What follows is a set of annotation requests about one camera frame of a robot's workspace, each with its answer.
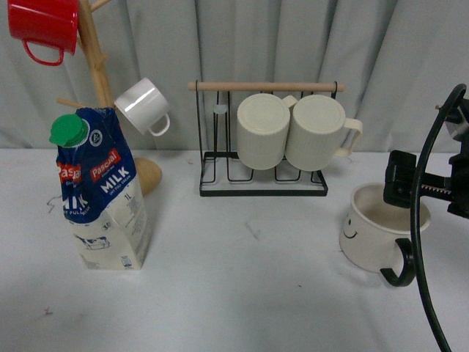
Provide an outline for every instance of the wooden rod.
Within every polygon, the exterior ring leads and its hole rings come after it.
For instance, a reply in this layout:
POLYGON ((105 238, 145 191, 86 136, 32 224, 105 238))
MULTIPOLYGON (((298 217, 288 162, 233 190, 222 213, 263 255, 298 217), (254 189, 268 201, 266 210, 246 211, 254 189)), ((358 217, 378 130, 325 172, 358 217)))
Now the wooden rod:
POLYGON ((71 101, 71 100, 68 100, 68 99, 63 99, 63 98, 57 98, 56 99, 56 102, 58 104, 62 104, 62 105, 66 105, 66 106, 71 106, 72 108, 86 108, 86 105, 82 104, 82 103, 77 103, 76 101, 71 101))
POLYGON ((91 5, 91 12, 96 11, 97 9, 100 9, 104 5, 106 5, 110 0, 98 0, 96 1, 93 5, 91 5))
POLYGON ((114 100, 108 82, 106 68, 103 64, 103 53, 97 38, 95 22, 88 0, 80 0, 78 8, 78 32, 83 52, 88 62, 89 72, 95 86, 100 107, 113 106, 114 100))
POLYGON ((343 83, 197 82, 196 84, 196 82, 190 82, 188 89, 231 92, 343 92, 345 85, 343 83))

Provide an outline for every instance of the gray curtain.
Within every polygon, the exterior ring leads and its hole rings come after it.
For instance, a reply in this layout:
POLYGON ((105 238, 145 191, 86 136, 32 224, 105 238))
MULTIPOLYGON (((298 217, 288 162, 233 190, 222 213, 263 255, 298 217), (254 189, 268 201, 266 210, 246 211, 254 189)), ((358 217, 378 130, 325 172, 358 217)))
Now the gray curtain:
MULTIPOLYGON (((112 0, 93 18, 113 96, 147 77, 171 105, 162 137, 119 116, 133 149, 199 148, 191 81, 339 81, 337 100, 364 124, 358 150, 418 152, 435 106, 469 83, 464 0, 112 0)), ((52 122, 73 112, 56 98, 97 105, 85 57, 77 49, 58 67, 39 65, 11 38, 5 3, 0 23, 0 147, 52 148, 52 122)), ((214 104, 201 96, 204 147, 214 104)), ((434 151, 458 150, 442 131, 434 151)))

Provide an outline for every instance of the black cable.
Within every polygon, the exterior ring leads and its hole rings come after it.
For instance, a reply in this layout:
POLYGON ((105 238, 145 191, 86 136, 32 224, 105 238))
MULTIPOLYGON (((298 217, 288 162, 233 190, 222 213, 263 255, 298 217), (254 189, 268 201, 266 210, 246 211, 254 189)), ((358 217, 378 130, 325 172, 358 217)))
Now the black cable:
POLYGON ((446 117, 448 116, 448 113, 457 105, 457 102, 462 99, 465 90, 466 86, 464 84, 459 84, 456 86, 446 99, 446 102, 440 108, 440 112, 433 122, 433 126, 430 129, 428 136, 426 137, 424 146, 418 159, 410 198, 410 237, 412 240, 412 252, 416 269, 418 291, 420 293, 426 318, 429 321, 433 336, 435 337, 437 344, 442 352, 451 352, 451 349, 448 342, 446 341, 445 334, 441 329, 440 323, 438 322, 435 310, 433 309, 432 299, 430 297, 428 284, 426 282, 424 259, 422 255, 420 239, 420 197, 425 169, 430 157, 430 153, 432 152, 433 144, 435 143, 437 135, 440 132, 440 129, 443 126, 446 117))

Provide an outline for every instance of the wooden branch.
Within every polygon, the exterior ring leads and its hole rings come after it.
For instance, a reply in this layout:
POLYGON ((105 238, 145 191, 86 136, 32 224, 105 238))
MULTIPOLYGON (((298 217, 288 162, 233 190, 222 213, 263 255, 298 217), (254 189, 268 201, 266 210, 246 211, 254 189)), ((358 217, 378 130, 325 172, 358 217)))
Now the wooden branch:
POLYGON ((93 5, 91 5, 91 12, 96 11, 97 9, 100 9, 104 5, 106 5, 110 0, 98 0, 96 1, 93 5))
POLYGON ((190 82, 189 90, 246 92, 343 92, 343 83, 190 82))
POLYGON ((76 101, 71 101, 71 100, 63 99, 63 98, 57 98, 56 103, 66 105, 66 106, 70 106, 72 108, 77 108, 77 109, 87 107, 86 105, 84 105, 82 103, 77 103, 76 101))

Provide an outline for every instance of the black clamp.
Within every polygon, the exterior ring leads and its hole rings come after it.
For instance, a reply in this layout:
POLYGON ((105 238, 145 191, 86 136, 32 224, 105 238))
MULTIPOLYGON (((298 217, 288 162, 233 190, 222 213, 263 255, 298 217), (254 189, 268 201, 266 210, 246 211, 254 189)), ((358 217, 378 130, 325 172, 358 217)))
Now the black clamp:
MULTIPOLYGON (((469 219, 469 100, 448 113, 446 124, 453 139, 461 142, 461 152, 449 159, 451 176, 425 173, 421 196, 450 202, 448 212, 469 219)), ((394 150, 389 155, 385 173, 384 201, 401 208, 410 208, 410 192, 416 172, 417 157, 394 150)))

